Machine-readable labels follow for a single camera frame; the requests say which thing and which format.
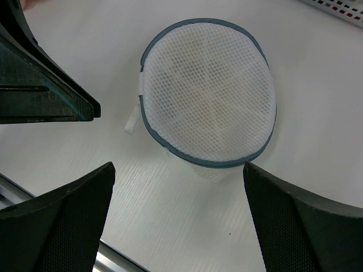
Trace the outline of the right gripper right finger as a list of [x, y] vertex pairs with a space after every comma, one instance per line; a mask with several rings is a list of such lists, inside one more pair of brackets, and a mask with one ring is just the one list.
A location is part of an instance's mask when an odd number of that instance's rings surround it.
[[244, 188], [266, 271], [362, 271], [362, 209], [290, 184], [252, 163]]

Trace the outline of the white mesh blue-trim laundry bag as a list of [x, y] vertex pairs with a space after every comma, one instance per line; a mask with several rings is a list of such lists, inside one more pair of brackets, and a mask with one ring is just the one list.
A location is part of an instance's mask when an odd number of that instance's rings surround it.
[[140, 60], [137, 104], [125, 125], [218, 182], [260, 156], [275, 128], [276, 90], [261, 46], [213, 18], [165, 28]]

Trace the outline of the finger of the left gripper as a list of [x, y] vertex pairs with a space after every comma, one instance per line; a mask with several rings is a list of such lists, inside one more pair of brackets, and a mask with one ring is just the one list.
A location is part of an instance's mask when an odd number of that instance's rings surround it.
[[38, 45], [20, 1], [1, 1], [1, 122], [88, 122], [100, 104]]

